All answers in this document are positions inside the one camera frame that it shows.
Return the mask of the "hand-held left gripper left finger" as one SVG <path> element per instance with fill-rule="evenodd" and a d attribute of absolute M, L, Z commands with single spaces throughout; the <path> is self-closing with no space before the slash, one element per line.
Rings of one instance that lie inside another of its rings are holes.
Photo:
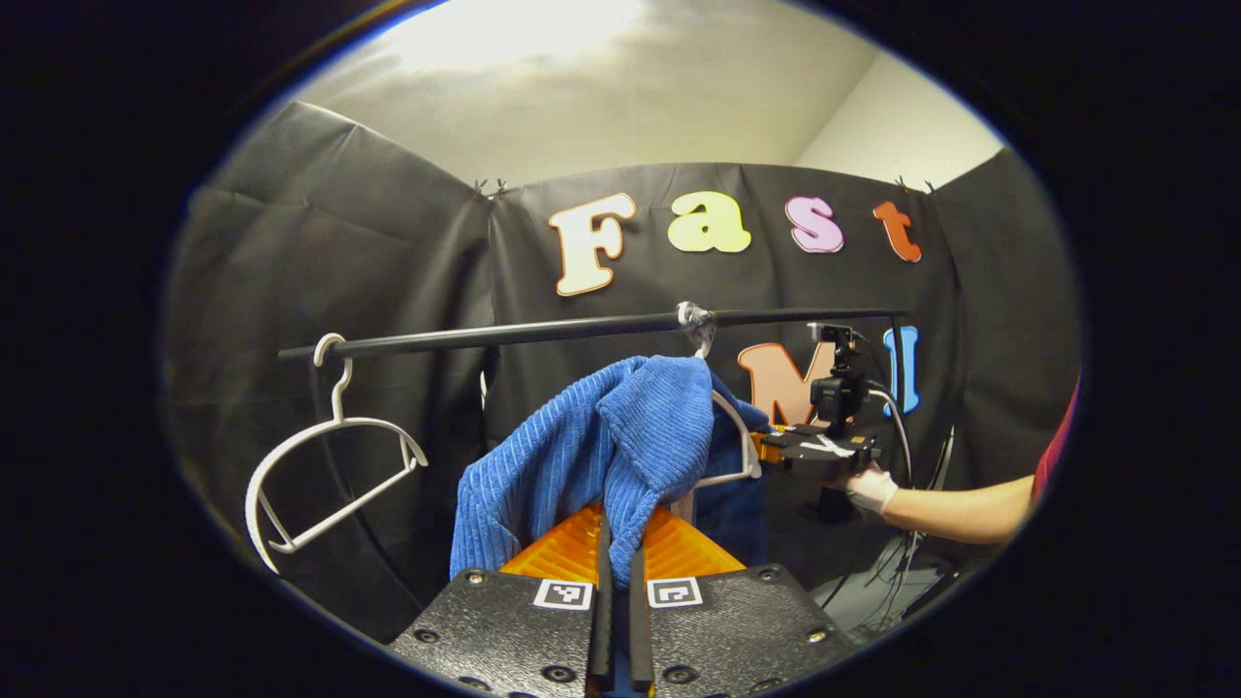
<path fill-rule="evenodd" d="M 462 570 L 388 650 L 480 697 L 597 697 L 613 683 L 609 523 L 599 503 L 496 569 Z"/>

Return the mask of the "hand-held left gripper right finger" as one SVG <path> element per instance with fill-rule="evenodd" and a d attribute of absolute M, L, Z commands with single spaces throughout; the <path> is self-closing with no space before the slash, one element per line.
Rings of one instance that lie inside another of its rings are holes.
<path fill-rule="evenodd" d="M 858 650 L 779 564 L 745 568 L 656 509 L 633 559 L 632 677 L 647 697 L 761 697 Z"/>

